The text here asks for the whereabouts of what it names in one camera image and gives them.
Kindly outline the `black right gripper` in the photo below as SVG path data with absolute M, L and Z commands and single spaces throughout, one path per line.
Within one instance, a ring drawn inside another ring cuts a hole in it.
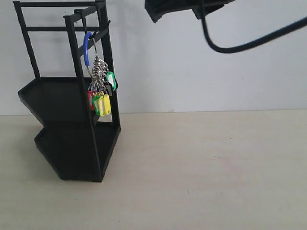
M 198 20 L 213 13 L 233 0 L 145 0 L 144 8 L 154 23 L 165 14 L 192 10 Z

